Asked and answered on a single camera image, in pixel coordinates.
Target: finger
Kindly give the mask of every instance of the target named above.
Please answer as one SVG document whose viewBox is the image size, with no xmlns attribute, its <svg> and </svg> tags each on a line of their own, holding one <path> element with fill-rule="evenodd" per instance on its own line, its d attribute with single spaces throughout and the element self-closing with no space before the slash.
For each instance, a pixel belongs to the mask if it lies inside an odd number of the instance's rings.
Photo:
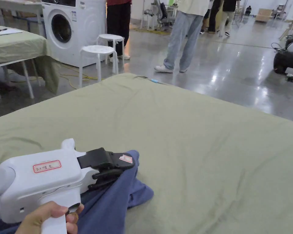
<svg viewBox="0 0 293 234">
<path fill-rule="evenodd" d="M 60 206 L 55 202 L 48 202 L 26 216 L 24 221 L 40 226 L 48 218 L 59 218 L 65 215 L 67 211 L 67 207 Z"/>
<path fill-rule="evenodd" d="M 76 212 L 72 212 L 66 216 L 66 222 L 76 224 L 78 221 L 78 214 Z"/>
<path fill-rule="evenodd" d="M 84 210 L 85 206 L 83 204 L 80 204 L 80 206 L 78 207 L 76 213 L 80 214 L 83 210 Z"/>
<path fill-rule="evenodd" d="M 77 234 L 78 227 L 76 224 L 66 223 L 66 230 L 67 230 L 67 233 L 69 234 Z"/>
</svg>

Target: concrete floor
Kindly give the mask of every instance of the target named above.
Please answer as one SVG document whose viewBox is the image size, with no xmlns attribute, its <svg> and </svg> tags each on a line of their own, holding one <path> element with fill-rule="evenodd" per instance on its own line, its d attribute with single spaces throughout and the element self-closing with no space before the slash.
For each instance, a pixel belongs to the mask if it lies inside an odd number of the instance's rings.
<svg viewBox="0 0 293 234">
<path fill-rule="evenodd" d="M 23 21 L 12 20 L 8 26 L 24 28 L 25 24 Z M 169 36 L 131 30 L 125 50 L 132 59 L 124 67 L 120 63 L 120 73 L 151 77 L 293 120 L 293 83 L 286 82 L 284 76 L 273 72 L 275 51 L 270 47 L 272 42 L 279 42 L 278 37 L 286 27 L 287 24 L 281 21 L 275 22 L 274 25 L 272 22 L 261 24 L 256 23 L 252 17 L 246 17 L 239 28 L 233 25 L 231 38 L 204 34 L 199 37 L 196 53 L 187 73 L 183 74 L 178 72 L 182 51 L 176 61 L 174 74 L 154 71 L 154 66 L 163 63 Z M 102 63 L 102 67 L 104 78 L 112 75 L 111 64 L 106 66 Z M 61 67 L 60 73 L 78 75 L 78 72 L 65 66 Z M 95 66 L 84 68 L 84 74 L 96 76 Z M 77 77 L 66 77 L 71 80 L 73 86 L 78 86 Z M 95 82 L 85 81 L 83 85 Z M 54 97 L 35 81 L 32 81 L 32 86 L 34 100 L 29 98 L 26 84 L 17 83 L 13 88 L 1 85 L 0 116 Z M 60 78 L 58 95 L 72 90 L 68 80 Z"/>
</svg>

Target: red-bordered label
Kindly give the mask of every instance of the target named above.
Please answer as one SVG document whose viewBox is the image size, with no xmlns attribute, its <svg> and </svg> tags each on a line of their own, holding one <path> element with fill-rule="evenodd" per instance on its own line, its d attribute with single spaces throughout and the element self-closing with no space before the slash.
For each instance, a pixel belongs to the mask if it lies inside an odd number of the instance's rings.
<svg viewBox="0 0 293 234">
<path fill-rule="evenodd" d="M 46 163 L 36 164 L 32 168 L 34 169 L 34 173 L 40 173 L 44 171 L 50 171 L 54 169 L 61 168 L 61 162 L 59 160 L 48 161 Z"/>
<path fill-rule="evenodd" d="M 123 154 L 123 156 L 121 156 L 119 159 L 132 164 L 132 157 L 129 157 L 127 155 Z"/>
</svg>

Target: white shirt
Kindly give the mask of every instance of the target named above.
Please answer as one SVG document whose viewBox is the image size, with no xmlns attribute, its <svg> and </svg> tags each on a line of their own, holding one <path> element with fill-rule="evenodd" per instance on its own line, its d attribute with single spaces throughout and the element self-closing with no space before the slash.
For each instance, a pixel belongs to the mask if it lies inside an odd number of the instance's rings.
<svg viewBox="0 0 293 234">
<path fill-rule="evenodd" d="M 208 8 L 211 9 L 213 7 L 214 0 L 209 1 Z"/>
<path fill-rule="evenodd" d="M 209 0 L 179 0 L 178 11 L 204 16 L 208 10 L 208 5 Z"/>
</svg>

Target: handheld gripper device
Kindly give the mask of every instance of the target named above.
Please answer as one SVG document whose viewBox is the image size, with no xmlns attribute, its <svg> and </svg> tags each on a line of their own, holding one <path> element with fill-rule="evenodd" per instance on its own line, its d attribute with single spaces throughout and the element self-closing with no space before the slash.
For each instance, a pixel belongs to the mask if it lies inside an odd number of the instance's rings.
<svg viewBox="0 0 293 234">
<path fill-rule="evenodd" d="M 73 139 L 64 140 L 61 149 L 9 158 L 0 164 L 0 218 L 21 222 L 50 201 L 74 212 L 80 194 L 112 184 L 134 165 L 128 153 L 77 152 Z M 67 234 L 65 215 L 46 220 L 42 234 Z"/>
</svg>

